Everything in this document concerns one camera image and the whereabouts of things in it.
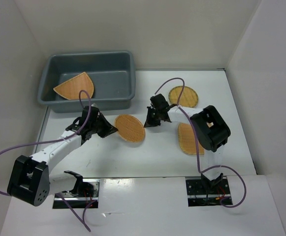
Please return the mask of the round orange woven tray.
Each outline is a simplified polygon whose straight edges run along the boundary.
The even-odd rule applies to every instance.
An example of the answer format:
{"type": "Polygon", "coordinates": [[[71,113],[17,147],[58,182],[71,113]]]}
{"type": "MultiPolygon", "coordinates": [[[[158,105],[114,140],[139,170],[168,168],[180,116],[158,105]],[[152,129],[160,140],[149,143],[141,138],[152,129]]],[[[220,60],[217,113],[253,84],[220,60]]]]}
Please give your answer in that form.
{"type": "Polygon", "coordinates": [[[127,142],[139,143],[145,139],[143,124],[132,115],[119,115],[114,121],[118,134],[127,142]]]}

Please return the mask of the triangular orange woven tray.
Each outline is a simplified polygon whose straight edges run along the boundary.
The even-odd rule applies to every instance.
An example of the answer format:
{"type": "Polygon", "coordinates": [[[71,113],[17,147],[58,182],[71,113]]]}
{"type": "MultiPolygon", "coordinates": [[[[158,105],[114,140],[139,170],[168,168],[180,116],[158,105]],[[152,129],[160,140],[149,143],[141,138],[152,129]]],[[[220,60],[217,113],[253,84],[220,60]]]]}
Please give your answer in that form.
{"type": "Polygon", "coordinates": [[[86,72],[78,74],[53,88],[55,93],[67,100],[79,99],[81,90],[85,90],[90,98],[92,98],[95,91],[94,84],[86,72]]]}

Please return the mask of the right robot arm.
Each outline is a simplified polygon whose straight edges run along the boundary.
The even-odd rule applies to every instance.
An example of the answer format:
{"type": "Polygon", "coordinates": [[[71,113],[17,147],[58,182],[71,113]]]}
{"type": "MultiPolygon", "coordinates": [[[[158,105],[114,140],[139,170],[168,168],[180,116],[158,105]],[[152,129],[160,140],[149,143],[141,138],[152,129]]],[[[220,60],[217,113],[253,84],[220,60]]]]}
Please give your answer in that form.
{"type": "Polygon", "coordinates": [[[162,121],[191,125],[191,136],[204,148],[204,170],[197,162],[201,188],[206,193],[213,193],[223,178],[223,151],[231,134],[220,113],[213,105],[202,109],[170,105],[162,94],[152,96],[150,101],[145,127],[160,126],[162,121]]]}

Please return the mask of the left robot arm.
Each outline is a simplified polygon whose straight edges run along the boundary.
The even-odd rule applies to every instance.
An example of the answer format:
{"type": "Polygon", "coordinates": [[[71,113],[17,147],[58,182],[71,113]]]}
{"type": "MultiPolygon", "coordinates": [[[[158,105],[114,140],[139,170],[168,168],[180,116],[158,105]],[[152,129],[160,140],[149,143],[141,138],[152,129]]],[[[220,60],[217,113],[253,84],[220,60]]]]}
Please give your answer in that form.
{"type": "Polygon", "coordinates": [[[41,205],[47,196],[61,192],[68,192],[74,197],[89,196],[93,188],[81,174],[66,170],[62,175],[51,177],[50,173],[92,135],[105,138],[117,131],[97,107],[86,106],[81,116],[65,129],[55,143],[29,157],[21,155],[15,160],[7,193],[35,207],[41,205]]]}

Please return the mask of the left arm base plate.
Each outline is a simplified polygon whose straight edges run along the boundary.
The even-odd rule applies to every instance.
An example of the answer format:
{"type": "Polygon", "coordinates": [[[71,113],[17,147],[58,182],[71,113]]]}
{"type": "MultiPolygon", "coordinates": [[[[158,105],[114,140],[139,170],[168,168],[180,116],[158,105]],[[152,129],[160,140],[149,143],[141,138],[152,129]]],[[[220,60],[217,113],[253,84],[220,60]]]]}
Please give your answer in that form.
{"type": "Polygon", "coordinates": [[[100,179],[84,178],[82,186],[78,190],[74,189],[76,181],[77,179],[74,177],[51,180],[49,194],[54,195],[53,209],[68,208],[57,194],[60,194],[72,208],[85,208],[91,201],[94,203],[90,208],[98,208],[100,179]]]}

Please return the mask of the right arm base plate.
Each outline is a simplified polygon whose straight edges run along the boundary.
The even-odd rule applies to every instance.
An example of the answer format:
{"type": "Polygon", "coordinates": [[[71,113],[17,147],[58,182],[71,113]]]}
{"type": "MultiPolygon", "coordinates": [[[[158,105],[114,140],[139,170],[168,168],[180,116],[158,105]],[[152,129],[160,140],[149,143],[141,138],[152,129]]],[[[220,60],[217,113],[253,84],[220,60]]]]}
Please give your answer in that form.
{"type": "Polygon", "coordinates": [[[232,206],[232,198],[226,177],[212,190],[205,190],[200,177],[186,178],[186,190],[189,207],[220,206],[220,200],[226,206],[232,206]]]}

